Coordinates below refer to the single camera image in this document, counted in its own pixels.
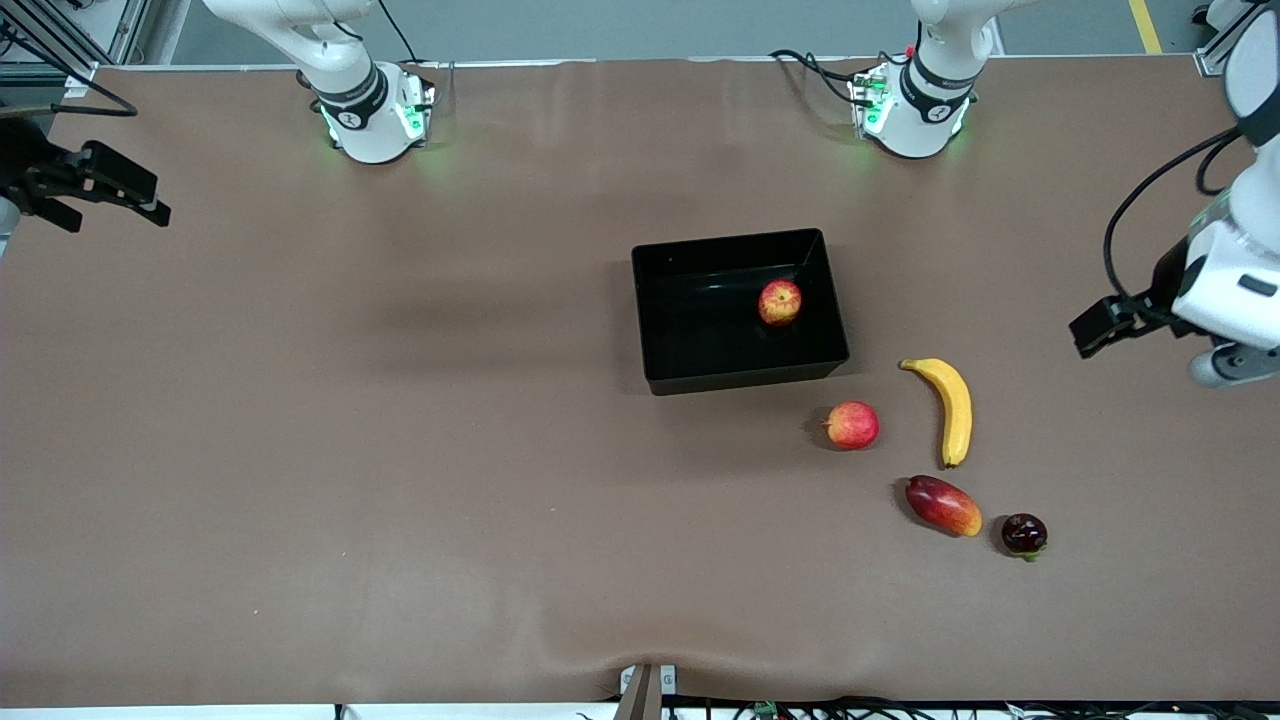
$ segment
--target red apple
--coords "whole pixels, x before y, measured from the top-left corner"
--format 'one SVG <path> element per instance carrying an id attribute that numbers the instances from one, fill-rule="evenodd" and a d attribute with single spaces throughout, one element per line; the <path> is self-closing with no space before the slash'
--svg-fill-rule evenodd
<path id="1" fill-rule="evenodd" d="M 865 402 L 841 402 L 827 415 L 827 437 L 841 450 L 865 450 L 879 436 L 879 418 Z"/>
<path id="2" fill-rule="evenodd" d="M 791 281 L 773 281 L 760 291 L 760 319 L 781 328 L 800 314 L 800 287 Z"/>
<path id="3" fill-rule="evenodd" d="M 954 484 L 916 475 L 906 483 L 906 502 L 925 523 L 972 538 L 982 530 L 978 503 Z"/>

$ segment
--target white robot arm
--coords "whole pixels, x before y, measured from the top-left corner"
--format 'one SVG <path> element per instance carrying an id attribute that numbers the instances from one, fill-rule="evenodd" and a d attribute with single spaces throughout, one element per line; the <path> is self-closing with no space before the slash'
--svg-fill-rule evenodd
<path id="1" fill-rule="evenodd" d="M 426 141 L 434 88 L 392 63 L 375 63 L 340 23 L 374 0 L 205 0 L 219 18 L 297 63 L 320 99 L 334 143 L 361 163 L 387 163 Z"/>
<path id="2" fill-rule="evenodd" d="M 1228 104 L 1238 132 L 1257 151 L 1253 164 L 1160 260 L 1149 290 L 1106 297 L 1071 323 L 1082 356 L 1170 327 L 1179 337 L 1202 334 L 1213 343 L 1189 368 L 1192 378 L 1206 387 L 1280 373 L 1277 18 L 1275 10 L 1260 14 L 1240 35 L 1226 65 Z"/>
<path id="3" fill-rule="evenodd" d="M 991 19 L 1038 0 L 911 0 L 920 40 L 909 59 L 896 58 L 858 76 L 854 124 L 904 158 L 927 158 L 960 132 L 969 94 L 995 49 Z"/>

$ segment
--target brown table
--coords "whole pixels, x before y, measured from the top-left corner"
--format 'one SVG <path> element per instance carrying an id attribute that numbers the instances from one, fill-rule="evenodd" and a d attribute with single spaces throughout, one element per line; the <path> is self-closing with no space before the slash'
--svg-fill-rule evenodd
<path id="1" fill-rule="evenodd" d="M 1189 58 L 995 61 L 925 161 L 794 64 L 431 77 L 435 142 L 389 167 L 284 72 L 106 72 L 142 115 L 56 123 L 174 222 L 4 258 L 4 703 L 591 700 L 641 659 L 739 697 L 1280 697 L 1280 383 L 1066 331 L 1119 200 L 1229 124 Z M 1134 208 L 1133 286 L 1202 206 L 1184 169 Z M 852 360 L 650 396 L 631 246 L 809 225 Z M 928 355 L 977 398 L 946 477 L 1044 518 L 1041 562 L 904 515 L 938 406 L 895 364 Z M 849 398 L 874 450 L 820 439 Z"/>

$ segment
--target banana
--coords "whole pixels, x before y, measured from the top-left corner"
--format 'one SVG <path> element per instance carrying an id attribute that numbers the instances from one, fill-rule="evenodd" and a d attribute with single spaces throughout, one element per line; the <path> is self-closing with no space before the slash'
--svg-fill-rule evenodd
<path id="1" fill-rule="evenodd" d="M 973 398 L 969 397 L 969 386 L 955 368 L 937 357 L 902 360 L 897 366 L 929 380 L 942 396 L 942 407 L 946 411 L 942 427 L 942 465 L 955 468 L 969 455 L 969 438 L 973 436 Z"/>

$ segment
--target black rectangular bin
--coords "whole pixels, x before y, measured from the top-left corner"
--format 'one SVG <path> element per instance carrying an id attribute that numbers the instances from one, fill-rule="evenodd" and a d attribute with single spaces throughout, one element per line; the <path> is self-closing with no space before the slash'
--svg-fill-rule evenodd
<path id="1" fill-rule="evenodd" d="M 812 380 L 849 360 L 819 229 L 639 245 L 631 269 L 654 395 Z M 772 328 L 758 301 L 780 278 L 800 287 L 800 314 Z"/>

